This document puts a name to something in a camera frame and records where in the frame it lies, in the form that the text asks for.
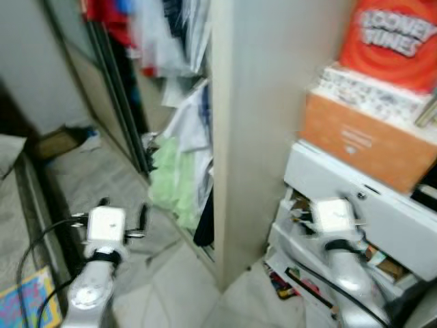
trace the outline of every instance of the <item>colorful book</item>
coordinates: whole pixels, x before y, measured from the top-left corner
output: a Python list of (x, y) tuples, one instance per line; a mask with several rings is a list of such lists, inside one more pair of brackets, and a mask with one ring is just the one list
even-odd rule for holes
[[(54, 289), (48, 267), (44, 267), (23, 280), (22, 292), (25, 300), (27, 318), (31, 327), (36, 327), (38, 308)], [(42, 327), (57, 327), (61, 323), (61, 310), (57, 297), (51, 298), (42, 316)], [(17, 286), (0, 292), (0, 328), (24, 327), (21, 316)]]

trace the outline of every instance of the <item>red box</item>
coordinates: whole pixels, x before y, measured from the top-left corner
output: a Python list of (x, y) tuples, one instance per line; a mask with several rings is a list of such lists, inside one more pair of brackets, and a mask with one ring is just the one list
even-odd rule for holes
[(360, 0), (340, 64), (430, 93), (437, 84), (437, 0)]

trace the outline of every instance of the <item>clutter in drawer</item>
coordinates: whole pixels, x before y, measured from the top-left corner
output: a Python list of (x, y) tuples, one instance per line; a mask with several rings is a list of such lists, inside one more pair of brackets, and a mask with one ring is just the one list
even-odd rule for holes
[(368, 265), (385, 276), (392, 284), (410, 273), (406, 267), (386, 255), (383, 251), (380, 251), (374, 245), (360, 241), (358, 249), (364, 253)]

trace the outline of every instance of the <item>drawer handle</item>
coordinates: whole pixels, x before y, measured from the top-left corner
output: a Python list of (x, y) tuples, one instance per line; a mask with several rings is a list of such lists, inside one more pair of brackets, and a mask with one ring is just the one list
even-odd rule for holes
[(359, 193), (357, 193), (356, 194), (356, 197), (359, 199), (359, 200), (365, 200), (366, 198), (367, 198), (367, 195), (365, 194), (365, 193), (363, 193), (363, 192), (359, 192)]
[(376, 190), (375, 188), (372, 188), (372, 187), (370, 187), (370, 186), (368, 186), (366, 184), (364, 185), (364, 187), (368, 188), (369, 190), (372, 190), (374, 193), (377, 193), (378, 195), (381, 194), (378, 190)]

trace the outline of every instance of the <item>green cloth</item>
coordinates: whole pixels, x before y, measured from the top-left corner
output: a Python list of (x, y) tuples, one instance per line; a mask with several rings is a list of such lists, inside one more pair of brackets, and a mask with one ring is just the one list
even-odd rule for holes
[(195, 230), (200, 217), (197, 214), (195, 195), (195, 154), (178, 152), (178, 141), (172, 137), (159, 137), (160, 148), (154, 153), (156, 169), (150, 174), (151, 199), (159, 207), (171, 210), (178, 217), (178, 224)]

